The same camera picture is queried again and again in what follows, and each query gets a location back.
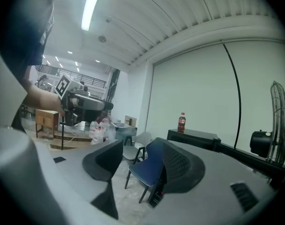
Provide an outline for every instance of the black cable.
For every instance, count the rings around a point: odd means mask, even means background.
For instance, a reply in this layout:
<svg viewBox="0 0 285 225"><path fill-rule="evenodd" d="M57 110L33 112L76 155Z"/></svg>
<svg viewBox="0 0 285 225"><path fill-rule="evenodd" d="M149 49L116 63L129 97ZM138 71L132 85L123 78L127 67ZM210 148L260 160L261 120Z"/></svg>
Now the black cable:
<svg viewBox="0 0 285 225"><path fill-rule="evenodd" d="M235 143L234 143L234 149L236 149L236 144L237 144L237 140L238 140L238 136L239 136L239 130L240 130L240 122L241 122L241 96L240 96L240 88L239 88L239 82L238 82L238 78L237 78L237 73L236 73L236 70L235 70L235 67L234 67L234 63L232 61L232 58L228 52L228 49L226 47L226 45L223 43L223 40L222 41L222 44L223 44L223 47L225 48L227 54L228 54L228 57L230 59L230 62L231 62L231 65L232 65L232 68L233 68L233 72L234 72L234 75L235 75L235 79L236 79L236 84L237 84L237 90L238 90L238 100L239 100L239 119L238 119L238 128L237 128L237 134L236 134L236 139L235 139Z"/></svg>

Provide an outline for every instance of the white wall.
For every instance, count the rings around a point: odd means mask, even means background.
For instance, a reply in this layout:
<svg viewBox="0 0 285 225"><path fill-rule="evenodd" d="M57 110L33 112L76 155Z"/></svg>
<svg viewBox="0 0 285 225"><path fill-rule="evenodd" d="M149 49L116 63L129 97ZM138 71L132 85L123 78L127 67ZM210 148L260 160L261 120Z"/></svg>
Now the white wall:
<svg viewBox="0 0 285 225"><path fill-rule="evenodd" d="M254 131L272 130L270 87L285 89L285 45L274 42L226 43L241 90L242 118L237 148L250 152ZM239 104L234 73L222 45L198 49L154 67L146 130L167 137L185 112L185 128L216 133L233 146Z"/></svg>
<svg viewBox="0 0 285 225"><path fill-rule="evenodd" d="M126 115L136 118L137 134L144 132L145 129L146 107L148 108L150 96L147 94L150 94L152 71L153 66L148 63L134 68L128 74L121 71L112 100L114 104L112 118L121 122L124 122Z"/></svg>

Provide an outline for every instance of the ceiling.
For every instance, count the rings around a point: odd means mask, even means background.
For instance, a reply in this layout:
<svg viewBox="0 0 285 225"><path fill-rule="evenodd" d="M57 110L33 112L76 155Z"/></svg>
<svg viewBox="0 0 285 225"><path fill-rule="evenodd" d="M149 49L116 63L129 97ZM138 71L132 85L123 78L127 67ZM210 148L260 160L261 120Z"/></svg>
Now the ceiling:
<svg viewBox="0 0 285 225"><path fill-rule="evenodd" d="M78 62L76 60L72 60L73 55L69 54L69 53L67 53L65 58L57 56L58 60L56 59L55 56L50 56L47 54L44 54L44 57L45 58L43 58L42 64L50 65L50 66L56 67L56 68L66 69L66 70L69 70L71 72L78 72L77 68L79 68L79 73L81 73L81 74L85 73L85 71L87 71L87 70L89 70L90 72L95 72L95 73L99 73L99 74L109 74L110 72L114 72L113 67L108 66L106 64L103 64L101 62L96 62L95 60L92 60L89 63L89 65L83 64L83 63Z"/></svg>
<svg viewBox="0 0 285 225"><path fill-rule="evenodd" d="M143 54L193 26L231 16L276 18L264 0L98 0L89 31L81 30L86 0L55 0L46 54L122 71ZM106 37L102 43L99 36Z"/></svg>

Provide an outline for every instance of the black table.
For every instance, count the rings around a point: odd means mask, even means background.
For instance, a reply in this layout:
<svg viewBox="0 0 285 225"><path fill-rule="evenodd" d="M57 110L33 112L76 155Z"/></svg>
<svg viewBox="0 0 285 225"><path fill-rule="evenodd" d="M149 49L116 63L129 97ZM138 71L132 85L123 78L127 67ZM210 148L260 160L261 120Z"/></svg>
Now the black table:
<svg viewBox="0 0 285 225"><path fill-rule="evenodd" d="M190 129L185 129L183 133L177 129L170 129L167 140L190 144L199 148L216 151L216 147L221 143L221 139L213 133L205 133Z"/></svg>

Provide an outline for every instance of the person's arm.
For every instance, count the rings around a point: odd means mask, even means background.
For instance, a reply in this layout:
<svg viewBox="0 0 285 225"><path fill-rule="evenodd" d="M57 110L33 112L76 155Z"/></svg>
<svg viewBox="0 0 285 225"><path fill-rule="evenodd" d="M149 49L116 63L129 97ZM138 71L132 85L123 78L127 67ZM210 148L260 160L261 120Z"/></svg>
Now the person's arm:
<svg viewBox="0 0 285 225"><path fill-rule="evenodd" d="M26 78L21 81L21 85L28 93L23 101L24 105L36 109L57 111L62 116L65 116L57 94L37 88Z"/></svg>

